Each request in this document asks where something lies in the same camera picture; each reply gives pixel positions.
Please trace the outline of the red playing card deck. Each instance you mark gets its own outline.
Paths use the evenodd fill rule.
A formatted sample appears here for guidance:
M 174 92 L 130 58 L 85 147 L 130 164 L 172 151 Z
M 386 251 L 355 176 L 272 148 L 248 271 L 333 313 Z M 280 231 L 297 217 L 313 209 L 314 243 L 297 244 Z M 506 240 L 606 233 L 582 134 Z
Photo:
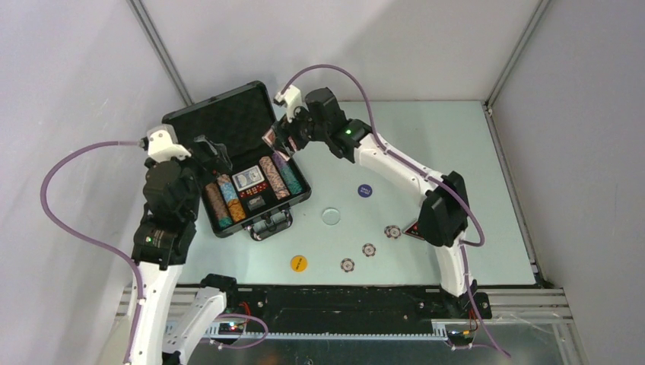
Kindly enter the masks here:
M 294 148 L 289 136 L 279 127 L 272 126 L 262 140 L 284 161 L 289 161 L 294 155 Z

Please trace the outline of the blue playing card deck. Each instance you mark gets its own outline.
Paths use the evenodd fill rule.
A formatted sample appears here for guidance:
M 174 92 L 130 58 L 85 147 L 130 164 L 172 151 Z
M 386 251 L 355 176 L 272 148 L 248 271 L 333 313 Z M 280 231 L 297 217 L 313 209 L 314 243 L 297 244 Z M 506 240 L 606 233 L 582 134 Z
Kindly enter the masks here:
M 235 173 L 231 181 L 238 192 L 252 188 L 265 181 L 262 169 L 259 165 L 253 165 L 245 170 Z

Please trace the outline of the black poker set case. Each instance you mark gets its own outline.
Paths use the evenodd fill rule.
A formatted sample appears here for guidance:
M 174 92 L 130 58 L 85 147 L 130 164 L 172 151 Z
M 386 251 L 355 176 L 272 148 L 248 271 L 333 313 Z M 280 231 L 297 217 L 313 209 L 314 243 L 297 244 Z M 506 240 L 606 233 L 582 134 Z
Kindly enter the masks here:
M 227 147 L 233 170 L 231 173 L 216 173 L 213 183 L 217 186 L 219 175 L 225 174 L 231 179 L 235 173 L 259 165 L 261 157 L 272 158 L 274 152 L 262 140 L 262 135 L 276 120 L 267 88 L 261 81 L 251 81 L 192 106 L 168 113 L 162 118 L 164 124 L 174 127 L 180 144 L 187 145 L 195 137 L 205 135 L 211 141 Z M 218 227 L 216 218 L 207 204 L 204 188 L 202 201 L 215 236 L 225 238 L 240 230 L 247 230 L 253 240 L 262 241 L 288 229 L 293 223 L 291 207 L 307 200 L 311 195 L 310 184 L 299 166 L 294 160 L 288 161 L 288 166 L 303 187 L 301 194 L 290 194 L 287 198 L 277 199 L 262 171 L 265 181 L 249 189 L 258 188 L 263 183 L 268 184 L 267 189 L 242 198 L 241 192 L 234 186 L 246 212 L 246 218 L 223 230 Z M 265 206 L 251 211 L 247 202 L 256 196 L 264 198 Z

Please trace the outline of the black triangular all-in marker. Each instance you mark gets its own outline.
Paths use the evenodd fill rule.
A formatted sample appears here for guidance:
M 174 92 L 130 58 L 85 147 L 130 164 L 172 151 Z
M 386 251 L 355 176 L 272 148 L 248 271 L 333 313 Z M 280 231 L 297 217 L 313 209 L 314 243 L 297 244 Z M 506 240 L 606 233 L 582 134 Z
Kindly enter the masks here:
M 413 237 L 413 238 L 415 238 L 415 239 L 418 239 L 418 240 L 424 240 L 423 236 L 422 236 L 422 235 L 420 234 L 420 232 L 418 231 L 418 222 L 417 222 L 417 221 L 415 221 L 415 222 L 411 223 L 411 224 L 410 224 L 410 225 L 409 225 L 409 226 L 408 226 L 408 227 L 403 231 L 403 233 L 404 233 L 406 236 L 411 236 L 411 237 Z

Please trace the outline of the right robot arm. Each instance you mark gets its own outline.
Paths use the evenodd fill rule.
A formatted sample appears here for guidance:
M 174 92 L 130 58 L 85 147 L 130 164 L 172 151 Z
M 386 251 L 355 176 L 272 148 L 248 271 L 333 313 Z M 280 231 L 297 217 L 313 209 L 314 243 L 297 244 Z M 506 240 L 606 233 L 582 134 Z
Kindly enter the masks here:
M 348 118 L 327 87 L 302 96 L 297 87 L 289 86 L 277 92 L 273 102 L 285 114 L 263 140 L 282 160 L 290 160 L 310 142 L 321 142 L 338 159 L 390 181 L 420 207 L 418 232 L 434 247 L 441 290 L 459 299 L 473 293 L 473 280 L 459 248 L 468 226 L 469 203 L 458 173 L 442 174 L 425 167 L 394 148 L 370 124 Z

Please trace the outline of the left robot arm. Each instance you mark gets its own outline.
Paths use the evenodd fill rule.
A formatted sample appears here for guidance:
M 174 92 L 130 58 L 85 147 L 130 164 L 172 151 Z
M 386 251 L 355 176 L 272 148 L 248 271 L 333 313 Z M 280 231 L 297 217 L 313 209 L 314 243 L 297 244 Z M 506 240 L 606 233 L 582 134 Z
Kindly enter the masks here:
M 168 312 L 196 234 L 203 189 L 215 170 L 232 166 L 223 144 L 204 135 L 180 144 L 166 132 L 148 136 L 144 212 L 133 237 L 136 297 L 129 305 L 131 328 L 124 364 L 185 364 L 206 329 L 226 309 L 223 287 L 206 284 L 171 332 Z

